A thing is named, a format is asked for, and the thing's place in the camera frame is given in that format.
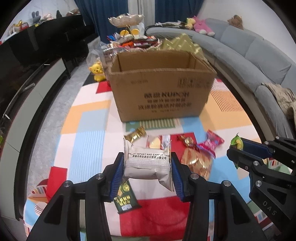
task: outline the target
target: blue curtain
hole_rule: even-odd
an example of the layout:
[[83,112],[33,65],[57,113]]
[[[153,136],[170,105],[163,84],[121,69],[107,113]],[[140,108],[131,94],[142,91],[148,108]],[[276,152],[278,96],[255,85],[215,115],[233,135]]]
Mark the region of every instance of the blue curtain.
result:
[[155,22],[185,21],[197,15],[204,0],[155,0]]
[[108,43],[106,36],[118,32],[108,18],[128,12],[128,0],[75,0],[86,24],[94,24],[101,40]]

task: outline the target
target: sofa backrest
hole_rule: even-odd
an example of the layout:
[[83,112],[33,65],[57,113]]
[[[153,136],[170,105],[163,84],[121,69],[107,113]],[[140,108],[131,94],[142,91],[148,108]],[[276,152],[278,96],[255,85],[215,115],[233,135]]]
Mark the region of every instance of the sofa backrest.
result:
[[267,78],[296,94],[296,64],[260,35],[230,26],[228,22],[207,18],[214,38],[253,63]]

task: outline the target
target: pink stuffed toy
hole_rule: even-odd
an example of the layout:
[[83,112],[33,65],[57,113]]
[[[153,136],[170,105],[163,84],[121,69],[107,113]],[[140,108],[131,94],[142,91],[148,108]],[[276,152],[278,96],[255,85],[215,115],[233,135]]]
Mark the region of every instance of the pink stuffed toy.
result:
[[205,19],[199,20],[196,16],[194,16],[193,19],[196,21],[193,26],[196,32],[208,35],[210,37],[213,37],[215,35],[213,30],[205,23]]

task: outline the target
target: brown cardboard box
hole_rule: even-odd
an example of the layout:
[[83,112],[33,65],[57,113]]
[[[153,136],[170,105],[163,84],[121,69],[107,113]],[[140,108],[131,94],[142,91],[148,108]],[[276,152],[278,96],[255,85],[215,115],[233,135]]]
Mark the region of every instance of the brown cardboard box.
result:
[[110,83],[122,122],[175,118],[201,113],[216,74],[190,52],[124,52]]

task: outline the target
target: colorful patchwork tablecloth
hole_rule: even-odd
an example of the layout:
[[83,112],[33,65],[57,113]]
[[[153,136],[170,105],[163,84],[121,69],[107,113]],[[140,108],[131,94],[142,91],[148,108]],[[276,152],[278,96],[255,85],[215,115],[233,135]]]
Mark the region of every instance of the colorful patchwork tablecloth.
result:
[[[209,181],[229,180],[246,202],[250,202],[248,172],[227,158],[230,140],[237,134],[260,142],[247,114],[221,80],[215,80],[199,117],[172,118],[122,123],[119,119],[112,91],[106,82],[83,86],[65,120],[47,186],[38,186],[25,204],[24,222],[27,233],[51,197],[65,180],[73,183],[87,181],[112,164],[123,152],[123,136],[142,125],[148,135],[193,132],[198,142],[206,139],[208,129],[221,136],[225,143],[216,149]],[[150,240],[182,239],[188,216],[188,203],[181,203],[174,192],[158,180],[130,179],[135,196],[142,206],[118,214],[114,203],[105,203],[110,233],[115,236],[150,237]],[[261,212],[254,208],[257,216]],[[209,237],[213,233],[213,203],[210,205]]]

